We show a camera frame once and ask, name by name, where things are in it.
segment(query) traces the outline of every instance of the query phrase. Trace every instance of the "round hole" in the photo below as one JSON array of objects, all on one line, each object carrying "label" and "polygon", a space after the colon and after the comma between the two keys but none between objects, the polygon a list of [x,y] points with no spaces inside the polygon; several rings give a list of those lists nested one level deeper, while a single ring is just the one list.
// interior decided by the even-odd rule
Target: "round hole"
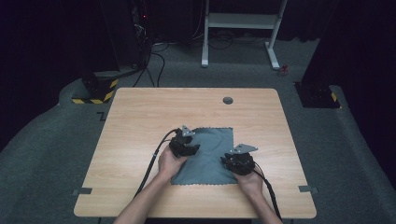
[{"label": "round hole", "polygon": [[233,98],[231,98],[229,96],[226,96],[226,97],[223,98],[223,103],[226,104],[226,105],[230,105],[230,104],[233,103]]}]

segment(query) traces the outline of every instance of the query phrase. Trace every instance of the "yellow and black warning tape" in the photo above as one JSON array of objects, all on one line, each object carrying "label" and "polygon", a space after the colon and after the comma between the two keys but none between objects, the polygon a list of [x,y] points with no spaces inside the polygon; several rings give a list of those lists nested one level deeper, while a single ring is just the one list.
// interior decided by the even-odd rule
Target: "yellow and black warning tape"
[{"label": "yellow and black warning tape", "polygon": [[72,98],[73,103],[77,105],[84,105],[84,104],[95,104],[95,105],[100,105],[100,104],[106,104],[110,101],[111,97],[114,94],[114,90],[116,89],[116,85],[119,82],[118,79],[112,81],[109,85],[108,90],[105,91],[105,96],[102,99],[98,98]]},{"label": "yellow and black warning tape", "polygon": [[334,92],[332,92],[332,100],[333,100],[334,102],[337,102],[337,96],[335,95]]}]

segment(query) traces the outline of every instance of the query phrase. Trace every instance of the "black stand base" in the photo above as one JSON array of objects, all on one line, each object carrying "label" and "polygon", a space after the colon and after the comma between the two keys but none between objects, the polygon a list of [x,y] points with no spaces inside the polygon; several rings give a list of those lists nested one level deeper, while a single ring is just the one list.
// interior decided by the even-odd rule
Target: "black stand base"
[{"label": "black stand base", "polygon": [[73,94],[72,101],[78,105],[108,103],[118,81],[118,79],[97,80],[95,88],[90,90],[81,81]]},{"label": "black stand base", "polygon": [[300,96],[303,107],[341,108],[337,97],[329,87],[317,90],[309,86],[304,86],[301,82],[295,82],[294,87]]}]

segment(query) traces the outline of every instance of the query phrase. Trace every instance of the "wooden table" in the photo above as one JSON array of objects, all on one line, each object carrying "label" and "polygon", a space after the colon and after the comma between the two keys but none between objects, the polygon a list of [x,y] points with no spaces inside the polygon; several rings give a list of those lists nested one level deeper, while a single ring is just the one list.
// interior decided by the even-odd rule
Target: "wooden table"
[{"label": "wooden table", "polygon": [[[227,96],[233,98],[231,105],[223,103]],[[232,127],[235,146],[259,148],[250,154],[272,184],[282,217],[316,215],[310,192],[298,188],[307,183],[277,92],[209,88],[118,89],[82,186],[92,192],[79,194],[75,214],[116,217],[134,197],[164,135],[183,124]],[[157,173],[155,162],[148,182]],[[272,205],[265,185],[263,194]],[[257,217],[236,184],[169,184],[148,216]]]}]

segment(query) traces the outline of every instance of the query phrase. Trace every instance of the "black curtain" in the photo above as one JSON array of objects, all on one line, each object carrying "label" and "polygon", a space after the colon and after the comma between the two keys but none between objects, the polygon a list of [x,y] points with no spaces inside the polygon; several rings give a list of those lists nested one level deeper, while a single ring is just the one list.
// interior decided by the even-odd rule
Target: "black curtain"
[{"label": "black curtain", "polygon": [[342,87],[364,139],[396,188],[395,12],[394,0],[340,0],[302,83]]},{"label": "black curtain", "polygon": [[59,102],[59,92],[79,75],[56,35],[58,1],[0,3],[0,151],[37,115]]},{"label": "black curtain", "polygon": [[289,0],[277,39],[302,42],[321,38],[338,0]]}]

